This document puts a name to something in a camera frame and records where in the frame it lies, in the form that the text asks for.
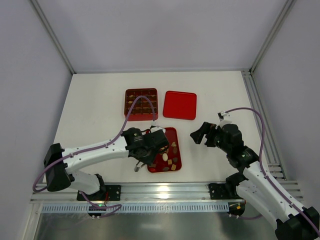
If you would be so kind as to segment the red box lid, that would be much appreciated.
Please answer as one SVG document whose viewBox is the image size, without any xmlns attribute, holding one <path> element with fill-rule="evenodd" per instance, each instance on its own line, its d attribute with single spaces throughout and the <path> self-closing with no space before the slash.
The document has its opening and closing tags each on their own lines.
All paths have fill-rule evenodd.
<svg viewBox="0 0 320 240">
<path fill-rule="evenodd" d="M 193 121 L 197 115 L 197 95 L 192 92 L 167 91 L 162 114 L 165 118 Z"/>
</svg>

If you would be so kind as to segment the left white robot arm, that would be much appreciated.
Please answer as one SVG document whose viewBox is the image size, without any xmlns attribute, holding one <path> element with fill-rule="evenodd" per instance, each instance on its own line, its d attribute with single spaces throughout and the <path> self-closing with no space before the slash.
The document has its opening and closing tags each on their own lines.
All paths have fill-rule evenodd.
<svg viewBox="0 0 320 240">
<path fill-rule="evenodd" d="M 78 191 L 77 200 L 102 201 L 109 194 L 103 177 L 82 172 L 83 168 L 115 159 L 133 158 L 142 166 L 152 165 L 156 156 L 169 147 L 166 130 L 152 126 L 142 131 L 131 127 L 116 140 L 63 149 L 59 143 L 49 147 L 44 158 L 46 189 L 59 192 Z"/>
</svg>

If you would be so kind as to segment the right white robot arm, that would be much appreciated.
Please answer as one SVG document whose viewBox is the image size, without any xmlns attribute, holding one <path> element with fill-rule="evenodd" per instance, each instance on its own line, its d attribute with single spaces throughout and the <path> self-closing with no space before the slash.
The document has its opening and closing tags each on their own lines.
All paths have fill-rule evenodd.
<svg viewBox="0 0 320 240">
<path fill-rule="evenodd" d="M 244 144 L 235 124 L 218 126 L 204 122 L 190 137 L 196 144 L 206 138 L 207 147 L 226 153 L 237 173 L 225 180 L 231 196 L 249 202 L 273 227 L 279 240 L 315 240 L 320 236 L 320 214 L 305 207 L 263 168 L 259 156 Z"/>
</svg>

